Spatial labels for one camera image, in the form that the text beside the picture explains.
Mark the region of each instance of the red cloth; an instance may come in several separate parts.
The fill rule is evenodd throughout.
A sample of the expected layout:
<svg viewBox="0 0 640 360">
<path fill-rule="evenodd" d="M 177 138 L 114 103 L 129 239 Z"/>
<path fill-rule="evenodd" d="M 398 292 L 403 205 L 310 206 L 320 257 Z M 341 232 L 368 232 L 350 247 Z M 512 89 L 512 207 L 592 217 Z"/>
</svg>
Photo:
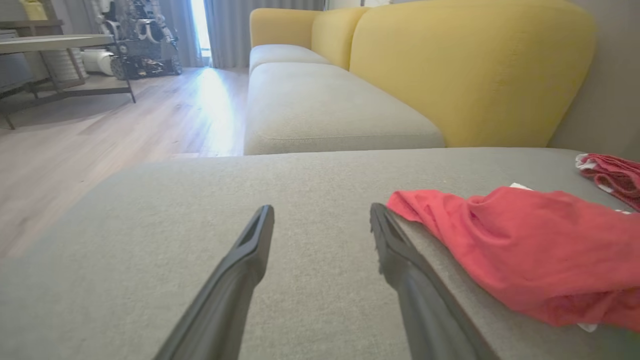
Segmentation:
<svg viewBox="0 0 640 360">
<path fill-rule="evenodd" d="M 395 192 L 387 206 L 423 223 L 480 286 L 551 325 L 640 332 L 640 214 L 564 192 L 501 187 L 468 200 Z"/>
<path fill-rule="evenodd" d="M 578 157 L 578 166 L 594 161 L 593 168 L 582 168 L 581 174 L 597 185 L 613 189 L 611 195 L 640 211 L 640 163 L 609 155 L 586 154 Z"/>
</svg>

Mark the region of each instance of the white container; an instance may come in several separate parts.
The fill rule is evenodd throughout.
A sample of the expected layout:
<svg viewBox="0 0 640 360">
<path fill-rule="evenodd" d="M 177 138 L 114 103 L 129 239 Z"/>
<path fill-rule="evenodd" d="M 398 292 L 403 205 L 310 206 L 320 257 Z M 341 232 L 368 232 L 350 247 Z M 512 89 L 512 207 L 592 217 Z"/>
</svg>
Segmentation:
<svg viewBox="0 0 640 360">
<path fill-rule="evenodd" d="M 84 68 L 88 72 L 103 72 L 109 76 L 113 76 L 111 71 L 111 55 L 106 50 L 87 49 L 82 52 L 82 61 Z"/>
<path fill-rule="evenodd" d="M 80 73 L 82 74 L 83 79 L 89 78 L 89 75 L 84 69 L 84 64 L 82 63 L 82 54 L 80 49 L 74 47 L 71 51 L 76 58 L 76 63 L 80 68 Z M 74 64 L 71 62 L 67 50 L 48 50 L 43 51 L 42 54 L 47 59 L 47 63 L 51 67 L 51 72 L 55 74 L 58 81 L 64 83 L 67 81 L 78 80 L 76 68 L 74 68 Z"/>
</svg>

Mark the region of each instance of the gray curtain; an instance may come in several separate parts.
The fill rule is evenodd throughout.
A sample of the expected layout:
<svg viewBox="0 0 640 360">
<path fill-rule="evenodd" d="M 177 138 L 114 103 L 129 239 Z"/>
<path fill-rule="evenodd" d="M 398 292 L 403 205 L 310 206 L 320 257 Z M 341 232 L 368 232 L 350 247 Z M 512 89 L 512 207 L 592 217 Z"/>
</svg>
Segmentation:
<svg viewBox="0 0 640 360">
<path fill-rule="evenodd" d="M 160 0 L 166 25 L 178 36 L 178 53 L 183 67 L 203 67 L 191 0 Z"/>
<path fill-rule="evenodd" d="M 324 0 L 204 0 L 212 66 L 248 67 L 249 14 L 258 8 L 322 10 Z"/>
</svg>

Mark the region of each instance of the gray wall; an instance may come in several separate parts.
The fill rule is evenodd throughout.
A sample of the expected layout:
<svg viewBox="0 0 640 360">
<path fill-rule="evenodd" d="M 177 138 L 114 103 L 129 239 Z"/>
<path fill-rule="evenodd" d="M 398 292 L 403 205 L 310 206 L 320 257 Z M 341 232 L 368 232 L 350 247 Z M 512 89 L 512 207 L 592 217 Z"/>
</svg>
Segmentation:
<svg viewBox="0 0 640 360">
<path fill-rule="evenodd" d="M 640 160 L 640 1 L 573 0 L 594 16 L 589 75 L 551 147 Z"/>
</svg>

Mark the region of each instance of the seat cushion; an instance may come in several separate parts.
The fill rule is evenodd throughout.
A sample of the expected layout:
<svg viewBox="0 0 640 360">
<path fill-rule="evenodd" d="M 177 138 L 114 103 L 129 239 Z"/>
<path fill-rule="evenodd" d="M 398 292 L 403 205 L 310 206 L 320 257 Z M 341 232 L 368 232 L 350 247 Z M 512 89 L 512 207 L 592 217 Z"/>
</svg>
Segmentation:
<svg viewBox="0 0 640 360">
<path fill-rule="evenodd" d="M 152 359 L 254 211 L 272 204 L 269 262 L 239 358 L 409 359 L 398 297 L 378 272 L 371 203 L 398 189 L 468 197 L 516 181 L 628 209 L 577 173 L 576 154 L 318 152 L 126 170 L 94 188 L 27 254 L 0 262 L 0 358 Z M 421 227 L 401 226 L 500 359 L 623 359 L 614 352 L 633 354 L 625 342 L 640 345 L 609 326 L 590 334 L 514 313 Z"/>
<path fill-rule="evenodd" d="M 333 65 L 263 64 L 247 107 L 247 155 L 444 146 L 426 117 Z"/>
<path fill-rule="evenodd" d="M 259 45 L 251 49 L 249 74 L 264 63 L 316 63 L 331 64 L 329 60 L 306 47 L 285 44 Z"/>
</svg>

